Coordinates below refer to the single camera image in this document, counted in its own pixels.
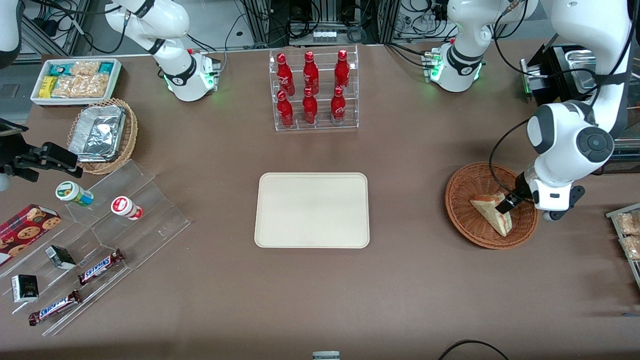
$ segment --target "small white bottle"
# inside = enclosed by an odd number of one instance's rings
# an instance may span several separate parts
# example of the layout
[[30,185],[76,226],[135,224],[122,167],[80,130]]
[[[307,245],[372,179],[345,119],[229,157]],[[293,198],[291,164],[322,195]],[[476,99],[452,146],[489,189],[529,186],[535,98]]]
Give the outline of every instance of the small white bottle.
[[135,205],[133,201],[126,196],[118,196],[111,203],[111,211],[116,214],[128,218],[129,220],[138,220],[145,211]]

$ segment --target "brown wicker basket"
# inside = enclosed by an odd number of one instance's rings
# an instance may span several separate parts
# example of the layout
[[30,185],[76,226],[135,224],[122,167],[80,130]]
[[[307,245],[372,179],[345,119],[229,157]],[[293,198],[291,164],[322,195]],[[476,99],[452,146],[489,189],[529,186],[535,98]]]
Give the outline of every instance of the brown wicker basket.
[[[506,186],[514,186],[516,174],[506,167],[493,164],[493,172]],[[511,249],[527,241],[538,225],[538,210],[521,202],[511,210],[513,228],[506,237],[494,230],[469,200],[474,195],[492,195],[503,190],[493,179],[489,163],[480,162],[460,168],[450,178],[445,191],[449,218],[467,239],[489,249]]]
[[[122,141],[120,142],[120,155],[115,161],[111,163],[81,163],[78,162],[84,171],[94,175],[106,175],[118,170],[124,163],[131,158],[133,148],[136,146],[136,136],[138,135],[138,119],[136,114],[133,113],[129,105],[120,99],[109,99],[106,101],[96,102],[89,105],[89,107],[95,108],[100,106],[117,105],[123,107],[127,111],[127,118],[125,119],[124,134]],[[67,137],[67,146],[71,143],[71,138],[76,131],[76,125],[80,119],[80,114],[76,116],[76,121],[71,126],[71,132]]]

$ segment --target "red coca-cola bottle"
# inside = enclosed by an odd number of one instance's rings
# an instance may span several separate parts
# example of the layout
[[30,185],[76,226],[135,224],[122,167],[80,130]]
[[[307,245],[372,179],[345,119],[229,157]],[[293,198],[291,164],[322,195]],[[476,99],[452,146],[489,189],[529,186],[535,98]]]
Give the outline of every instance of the red coca-cola bottle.
[[287,100],[287,93],[283,90],[278,91],[278,116],[284,127],[293,126],[293,107]]
[[293,85],[293,73],[289,64],[287,64],[287,57],[283,53],[276,56],[278,62],[278,82],[280,83],[280,89],[284,90],[288,96],[296,94],[296,87]]
[[346,102],[342,96],[342,87],[336,86],[333,91],[333,99],[331,99],[331,122],[333,125],[344,124],[344,107]]
[[347,51],[338,51],[338,63],[335,64],[335,86],[343,89],[349,87],[349,63],[347,63]]
[[309,86],[305,88],[305,98],[302,100],[302,107],[305,109],[305,121],[307,124],[315,124],[318,115],[318,102],[314,97],[314,91]]
[[320,75],[318,74],[318,66],[314,61],[314,54],[311,51],[305,53],[305,69],[302,71],[305,75],[305,87],[310,87],[313,94],[320,92]]

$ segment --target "table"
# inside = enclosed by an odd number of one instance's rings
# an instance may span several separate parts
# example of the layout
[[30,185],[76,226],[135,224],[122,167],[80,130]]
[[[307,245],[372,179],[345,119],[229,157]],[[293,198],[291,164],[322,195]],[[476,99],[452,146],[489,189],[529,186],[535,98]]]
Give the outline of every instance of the table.
[[[515,63],[543,41],[503,42]],[[604,214],[639,202],[622,189],[640,177],[580,181],[587,194],[562,221],[516,249],[480,249],[447,218],[444,188],[533,113],[520,77],[491,47],[477,83],[450,94],[383,46],[358,51],[360,129],[323,134],[273,129],[268,51],[230,53],[220,90],[193,103],[167,91],[151,57],[121,58],[116,94],[140,122],[133,158],[193,224],[57,336],[1,304],[0,358],[293,360],[335,349],[345,360],[436,359],[465,338],[512,359],[637,358],[640,321],[620,314],[640,311],[640,292]],[[34,106],[27,141],[65,143],[77,112]],[[519,172],[534,157],[519,130],[495,161]],[[365,174],[369,246],[256,246],[265,172]],[[0,218],[31,202],[61,208],[53,189],[64,179],[14,180]],[[465,346],[447,360],[497,358]]]

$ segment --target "foil container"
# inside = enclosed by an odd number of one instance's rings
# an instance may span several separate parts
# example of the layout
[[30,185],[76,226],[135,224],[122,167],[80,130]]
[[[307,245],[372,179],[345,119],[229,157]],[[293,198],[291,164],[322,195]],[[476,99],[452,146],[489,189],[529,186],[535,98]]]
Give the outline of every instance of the foil container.
[[87,108],[80,113],[69,151],[78,161],[112,162],[118,158],[126,110],[117,105]]

